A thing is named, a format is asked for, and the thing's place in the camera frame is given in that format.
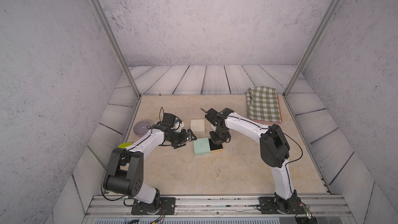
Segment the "black lined box drawer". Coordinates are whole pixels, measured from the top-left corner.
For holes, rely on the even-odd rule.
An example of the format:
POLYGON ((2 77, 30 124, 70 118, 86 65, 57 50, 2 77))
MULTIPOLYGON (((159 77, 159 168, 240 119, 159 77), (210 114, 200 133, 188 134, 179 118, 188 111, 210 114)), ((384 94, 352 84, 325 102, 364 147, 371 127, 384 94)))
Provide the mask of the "black lined box drawer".
POLYGON ((221 152, 224 150, 223 145, 222 144, 214 144, 212 140, 209 140, 209 147, 210 147, 210 153, 217 153, 217 152, 221 152))

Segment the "mint green jewelry box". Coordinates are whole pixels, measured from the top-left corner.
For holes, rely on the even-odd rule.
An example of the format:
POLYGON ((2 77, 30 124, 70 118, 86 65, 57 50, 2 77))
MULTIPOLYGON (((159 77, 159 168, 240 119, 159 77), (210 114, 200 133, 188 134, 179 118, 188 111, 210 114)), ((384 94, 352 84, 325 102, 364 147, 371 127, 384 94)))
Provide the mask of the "mint green jewelry box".
POLYGON ((200 138, 193 142, 194 154, 196 156, 208 155, 211 153, 209 138, 200 138))

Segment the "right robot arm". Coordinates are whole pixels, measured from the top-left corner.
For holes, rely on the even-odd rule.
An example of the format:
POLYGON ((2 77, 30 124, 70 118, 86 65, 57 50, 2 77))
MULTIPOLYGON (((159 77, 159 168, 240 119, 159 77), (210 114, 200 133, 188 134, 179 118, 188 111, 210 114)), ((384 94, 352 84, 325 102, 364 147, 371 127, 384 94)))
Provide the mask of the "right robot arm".
POLYGON ((289 172, 290 145, 286 139, 288 136, 279 125, 261 125, 229 108, 220 112, 211 108, 206 112, 205 119, 212 125, 210 139, 216 145, 228 143, 232 139, 230 130, 259 143, 261 159, 272 170, 274 196, 280 212, 287 213, 291 207, 301 204, 289 172))

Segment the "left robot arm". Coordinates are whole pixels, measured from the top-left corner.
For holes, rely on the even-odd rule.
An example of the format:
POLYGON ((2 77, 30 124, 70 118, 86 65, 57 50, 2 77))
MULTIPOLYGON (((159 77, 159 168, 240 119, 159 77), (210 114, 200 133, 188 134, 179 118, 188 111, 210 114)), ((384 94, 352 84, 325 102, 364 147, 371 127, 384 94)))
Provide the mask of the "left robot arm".
POLYGON ((154 124, 134 144, 125 143, 115 148, 105 168, 102 190, 122 194, 143 204, 158 208, 160 192, 144 183, 144 160, 157 147, 169 141, 174 149, 195 141, 192 130, 180 131, 154 124))

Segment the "cream jewelry box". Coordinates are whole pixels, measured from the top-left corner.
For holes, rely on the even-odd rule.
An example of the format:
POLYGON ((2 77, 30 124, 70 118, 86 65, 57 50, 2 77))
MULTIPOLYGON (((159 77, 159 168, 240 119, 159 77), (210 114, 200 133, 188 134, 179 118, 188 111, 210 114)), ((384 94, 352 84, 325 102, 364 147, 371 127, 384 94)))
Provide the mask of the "cream jewelry box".
POLYGON ((205 132, 205 120, 204 119, 191 119, 190 129, 194 133, 204 133, 205 132))

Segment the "purple bowl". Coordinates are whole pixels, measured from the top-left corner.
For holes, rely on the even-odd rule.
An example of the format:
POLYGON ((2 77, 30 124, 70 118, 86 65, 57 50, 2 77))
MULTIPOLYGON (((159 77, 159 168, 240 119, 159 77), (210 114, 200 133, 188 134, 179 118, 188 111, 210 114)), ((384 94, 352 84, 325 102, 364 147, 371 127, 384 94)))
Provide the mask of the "purple bowl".
POLYGON ((152 124, 149 120, 141 120, 133 127, 133 133, 137 137, 143 137, 150 130, 152 124))

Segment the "green checkered cloth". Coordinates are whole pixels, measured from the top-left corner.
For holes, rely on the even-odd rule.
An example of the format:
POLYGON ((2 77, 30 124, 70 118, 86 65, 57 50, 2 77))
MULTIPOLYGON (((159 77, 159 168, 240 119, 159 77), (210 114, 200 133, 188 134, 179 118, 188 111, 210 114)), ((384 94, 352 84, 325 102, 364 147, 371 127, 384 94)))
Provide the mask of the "green checkered cloth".
POLYGON ((275 88, 249 88, 246 91, 246 105, 248 118, 280 121, 275 88))

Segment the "lime green bowl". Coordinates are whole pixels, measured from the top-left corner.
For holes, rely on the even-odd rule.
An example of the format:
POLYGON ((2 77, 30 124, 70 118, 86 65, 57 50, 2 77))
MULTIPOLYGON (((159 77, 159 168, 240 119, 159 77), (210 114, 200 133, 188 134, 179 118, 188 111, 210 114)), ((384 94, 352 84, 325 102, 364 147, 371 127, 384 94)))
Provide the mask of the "lime green bowl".
POLYGON ((119 145, 118 148, 126 149, 127 147, 130 147, 130 146, 132 146, 131 143, 123 143, 123 144, 119 145))

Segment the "pink board under cloth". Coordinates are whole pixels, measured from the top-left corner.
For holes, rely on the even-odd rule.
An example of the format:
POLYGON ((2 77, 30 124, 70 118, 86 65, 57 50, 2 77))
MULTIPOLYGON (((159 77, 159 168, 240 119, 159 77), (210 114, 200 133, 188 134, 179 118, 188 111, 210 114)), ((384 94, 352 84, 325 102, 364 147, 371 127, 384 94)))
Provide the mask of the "pink board under cloth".
POLYGON ((277 106, 278 106, 278 110, 279 110, 280 121, 267 121, 267 120, 253 119, 253 118, 250 118, 250 119, 255 122, 262 123, 262 124, 269 124, 269 123, 280 124, 283 122, 283 119, 282 119, 283 115, 282 115, 282 110, 280 109, 280 95, 279 94, 277 94, 277 106))

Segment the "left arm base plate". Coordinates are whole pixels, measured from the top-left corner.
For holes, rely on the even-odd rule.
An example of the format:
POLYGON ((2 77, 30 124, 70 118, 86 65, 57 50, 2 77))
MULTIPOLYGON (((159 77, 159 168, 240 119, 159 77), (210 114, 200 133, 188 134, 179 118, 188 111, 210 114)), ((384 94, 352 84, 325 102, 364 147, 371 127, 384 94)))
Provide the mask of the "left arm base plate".
POLYGON ((174 197, 160 197, 155 198, 152 203, 145 203, 134 200, 131 214, 132 215, 174 215, 176 207, 176 198, 174 197))

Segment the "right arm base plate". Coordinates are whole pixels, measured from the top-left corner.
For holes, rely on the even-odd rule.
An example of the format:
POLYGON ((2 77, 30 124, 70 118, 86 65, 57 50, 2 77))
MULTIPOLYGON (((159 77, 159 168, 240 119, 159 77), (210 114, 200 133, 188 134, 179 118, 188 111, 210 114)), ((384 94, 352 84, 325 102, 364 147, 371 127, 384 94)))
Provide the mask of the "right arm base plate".
POLYGON ((298 197, 285 200, 280 197, 260 197, 256 206, 262 214, 305 214, 305 207, 298 197))

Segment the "front aluminium rail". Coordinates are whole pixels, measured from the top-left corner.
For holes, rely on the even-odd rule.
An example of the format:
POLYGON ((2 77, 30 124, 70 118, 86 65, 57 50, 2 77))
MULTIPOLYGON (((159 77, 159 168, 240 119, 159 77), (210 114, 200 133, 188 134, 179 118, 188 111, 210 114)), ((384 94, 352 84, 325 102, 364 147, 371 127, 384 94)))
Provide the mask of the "front aluminium rail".
POLYGON ((300 195, 299 206, 288 214, 276 210, 273 195, 182 195, 163 196, 158 213, 149 215, 132 199, 118 196, 93 197, 85 214, 85 224, 127 224, 138 219, 151 224, 162 213, 162 224, 354 224, 355 218, 341 195, 300 195))

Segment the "left aluminium frame post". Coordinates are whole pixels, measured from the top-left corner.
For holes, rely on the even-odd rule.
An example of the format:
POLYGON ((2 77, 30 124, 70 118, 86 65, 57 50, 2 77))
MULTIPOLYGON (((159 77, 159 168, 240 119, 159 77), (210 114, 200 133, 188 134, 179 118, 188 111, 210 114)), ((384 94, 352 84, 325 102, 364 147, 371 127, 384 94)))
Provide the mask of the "left aluminium frame post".
POLYGON ((101 6, 99 0, 89 0, 89 1, 90 1, 90 4, 91 4, 91 6, 92 6, 92 8, 94 10, 94 13, 95 13, 96 17, 98 18, 98 20, 100 22, 100 25, 101 25, 101 27, 102 27, 102 29, 104 31, 104 34, 105 34, 108 42, 110 43, 110 45, 112 47, 112 50, 113 50, 113 52, 114 52, 114 54, 115 54, 115 56, 116 56, 116 58, 117 58, 117 60, 118 60, 118 62, 120 64, 122 70, 123 70, 123 73, 124 73, 124 75, 127 78, 127 81, 129 83, 129 85, 132 87, 133 92, 135 93, 135 95, 138 98, 140 98, 141 97, 141 93, 138 90, 137 85, 136 85, 136 83, 135 83, 135 81, 134 81, 134 79, 133 79, 133 77, 131 75, 131 72, 130 72, 128 66, 127 66, 127 63, 126 63, 126 61, 124 59, 122 51, 121 51, 121 49, 120 49, 120 47, 119 47, 119 45, 117 43, 115 35, 112 32, 111 26, 110 26, 110 24, 109 24, 109 22, 108 22, 108 20, 106 18, 106 15, 105 15, 105 13, 104 13, 104 11, 102 9, 102 6, 101 6))

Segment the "aluminium frame post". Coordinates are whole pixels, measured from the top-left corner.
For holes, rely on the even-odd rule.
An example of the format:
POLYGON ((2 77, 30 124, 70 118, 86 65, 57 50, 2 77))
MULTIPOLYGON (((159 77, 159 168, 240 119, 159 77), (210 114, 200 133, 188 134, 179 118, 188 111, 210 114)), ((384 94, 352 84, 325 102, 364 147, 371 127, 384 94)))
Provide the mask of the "aluminium frame post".
POLYGON ((108 22, 108 20, 106 18, 106 15, 105 15, 105 13, 104 13, 104 11, 102 9, 102 6, 101 6, 99 0, 89 0, 89 1, 90 1, 90 4, 91 4, 91 6, 92 6, 92 8, 94 10, 94 13, 95 13, 96 17, 98 18, 98 20, 100 22, 100 25, 101 25, 101 27, 102 27, 102 29, 104 31, 104 34, 105 34, 108 42, 110 43, 110 45, 112 47, 112 50, 113 50, 113 52, 114 52, 114 54, 115 54, 115 56, 116 56, 116 58, 117 58, 117 60, 118 60, 118 62, 120 64, 122 70, 123 70, 123 73, 124 73, 124 75, 127 78, 127 81, 129 83, 129 85, 132 87, 133 92, 135 93, 135 95, 138 98, 140 98, 141 97, 141 93, 138 90, 137 85, 136 85, 136 83, 135 83, 135 81, 134 81, 134 79, 133 79, 133 77, 131 75, 131 72, 130 72, 128 66, 127 66, 127 63, 126 63, 126 61, 124 59, 122 51, 121 51, 121 49, 120 49, 120 47, 119 47, 119 45, 117 43, 115 35, 112 32, 111 26, 110 26, 110 24, 109 24, 109 22, 108 22))
POLYGON ((286 99, 290 93, 292 93, 292 90, 296 84, 296 82, 299 79, 300 74, 303 72, 305 66, 308 64, 312 54, 314 53, 318 43, 320 42, 324 32, 326 31, 329 22, 333 18, 335 12, 338 10, 340 3, 342 0, 331 0, 308 47, 304 51, 295 72, 292 75, 292 78, 283 93, 284 98, 286 99))

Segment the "right aluminium frame post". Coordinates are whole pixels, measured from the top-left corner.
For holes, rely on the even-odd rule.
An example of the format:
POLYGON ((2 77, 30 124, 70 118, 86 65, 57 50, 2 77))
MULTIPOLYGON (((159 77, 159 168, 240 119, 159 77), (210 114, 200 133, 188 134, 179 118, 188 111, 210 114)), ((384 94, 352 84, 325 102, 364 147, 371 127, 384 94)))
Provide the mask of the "right aluminium frame post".
POLYGON ((314 53, 318 43, 320 42, 324 32, 326 31, 329 22, 333 18, 335 12, 338 10, 340 3, 342 0, 331 0, 308 47, 304 51, 295 72, 292 75, 292 78, 283 93, 284 98, 286 99, 290 93, 292 93, 292 90, 296 84, 296 82, 299 79, 300 74, 303 72, 305 66, 308 64, 312 54, 314 53))

